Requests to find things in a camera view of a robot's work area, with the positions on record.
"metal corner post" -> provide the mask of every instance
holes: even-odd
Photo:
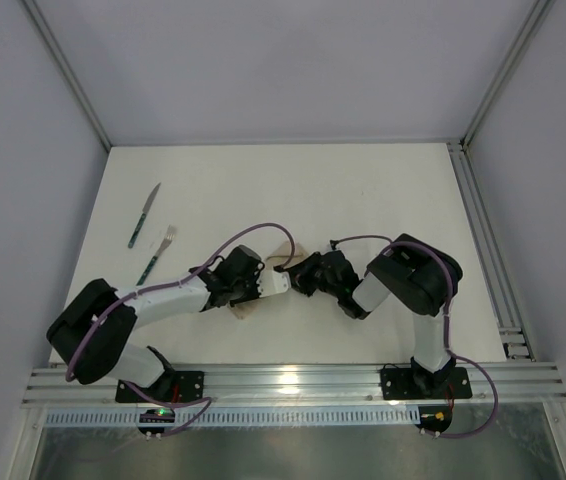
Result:
[[[505,58],[501,62],[501,65],[499,65],[496,76],[481,99],[479,108],[472,117],[472,121],[470,122],[467,132],[461,142],[463,148],[470,146],[476,138],[476,135],[483,126],[485,119],[492,110],[494,103],[509,80],[512,78],[512,75],[525,55],[532,39],[539,31],[539,28],[551,10],[552,5],[554,5],[554,2],[555,0],[536,0],[536,2],[534,2],[534,5],[516,35],[514,42],[510,46]]]
[[[5,480],[22,480],[30,478],[34,466],[39,441],[47,419],[47,408],[23,409],[21,432],[12,454],[12,462],[7,471],[2,472]]]
[[[45,48],[50,54],[52,61],[58,68],[59,73],[65,80],[65,83],[70,89],[70,92],[74,96],[74,99],[76,100],[79,107],[85,114],[85,117],[87,118],[88,122],[90,123],[90,126],[94,130],[94,133],[101,141],[101,144],[103,145],[105,151],[109,153],[110,150],[112,149],[112,142],[110,141],[107,133],[105,132],[103,125],[99,121],[99,118],[96,115],[94,107],[92,107],[92,104],[90,103],[90,100],[85,94],[83,87],[81,86],[76,75],[72,71],[72,67],[70,66],[67,58],[65,57],[65,54],[61,49],[61,46],[56,40],[56,37],[54,36],[52,29],[47,23],[47,20],[45,19],[43,12],[36,3],[36,0],[19,0],[19,1],[23,6],[23,9],[25,10],[25,13],[32,22],[34,29],[39,34],[39,37],[41,38],[41,41],[43,42]]]

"knife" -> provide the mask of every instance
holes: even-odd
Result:
[[[139,232],[141,231],[141,227],[143,227],[143,222],[145,222],[145,218],[147,214],[150,212],[150,207],[156,198],[156,194],[159,191],[159,187],[161,186],[160,183],[156,185],[150,192],[150,195],[147,197],[145,201],[145,205],[143,205],[143,210],[141,210],[141,218],[139,218],[138,223],[136,224],[136,228],[134,229],[134,233],[132,234],[132,238],[130,238],[130,242],[127,244],[127,248],[132,248],[134,243],[136,242],[136,237],[139,236]]]

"white wall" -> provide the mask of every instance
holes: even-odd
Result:
[[[460,137],[532,0],[39,0],[115,145]]]
[[[49,354],[105,159],[18,2],[0,0],[0,461]]]
[[[566,381],[566,2],[556,2],[472,154],[537,348]]]

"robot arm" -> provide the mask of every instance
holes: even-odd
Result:
[[[456,294],[463,275],[458,263],[406,234],[397,238],[395,245],[406,243],[436,253],[448,270]],[[455,366],[445,346],[441,314],[448,285],[440,265],[431,257],[414,248],[393,246],[387,255],[381,253],[372,260],[361,280],[338,250],[317,252],[294,267],[272,271],[264,270],[259,256],[241,245],[226,259],[221,258],[216,268],[203,269],[186,284],[143,287],[143,295],[132,296],[115,308],[83,350],[74,368],[75,378],[90,384],[110,376],[135,383],[152,398],[163,398],[176,374],[152,347],[128,343],[134,329],[179,313],[203,312],[283,293],[290,287],[307,296],[317,289],[326,292],[337,298],[347,315],[359,319],[367,317],[390,293],[395,295],[414,312],[412,370],[424,396],[444,384]],[[134,289],[117,290],[103,279],[90,282],[52,324],[48,341],[69,364],[96,318],[132,292]]]
[[[367,317],[390,294],[395,295],[414,314],[413,379],[423,395],[430,396],[445,384],[456,361],[445,345],[442,306],[448,297],[447,279],[441,265],[418,247],[433,252],[442,261],[454,295],[463,277],[461,267],[449,255],[402,234],[389,253],[381,252],[370,262],[359,280],[343,253],[335,250],[337,243],[331,242],[333,251],[314,253],[285,270],[290,274],[292,288],[307,296],[317,289],[328,293],[337,298],[348,316],[358,319]]]
[[[153,398],[162,398],[176,374],[155,349],[128,342],[133,330],[175,314],[233,306],[289,288],[286,273],[264,270],[259,256],[243,245],[227,258],[219,258],[221,262],[214,270],[205,268],[185,284],[143,287],[143,295],[115,308],[83,350],[74,368],[75,378],[86,385],[110,376],[146,388]],[[116,289],[103,279],[93,280],[49,328],[48,341],[69,364],[96,318],[134,291]]]

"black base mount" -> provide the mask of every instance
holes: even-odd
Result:
[[[164,403],[187,403],[203,397],[205,373],[199,371],[176,371],[154,347],[147,347],[163,365],[163,373],[147,388],[138,387],[145,395]],[[145,403],[146,400],[119,381],[116,388],[117,403]]]
[[[424,395],[414,381],[414,371],[410,367],[384,367],[380,376],[383,400],[447,400],[446,394],[455,399],[472,398],[470,379],[463,367],[450,369],[447,379],[428,395]]]

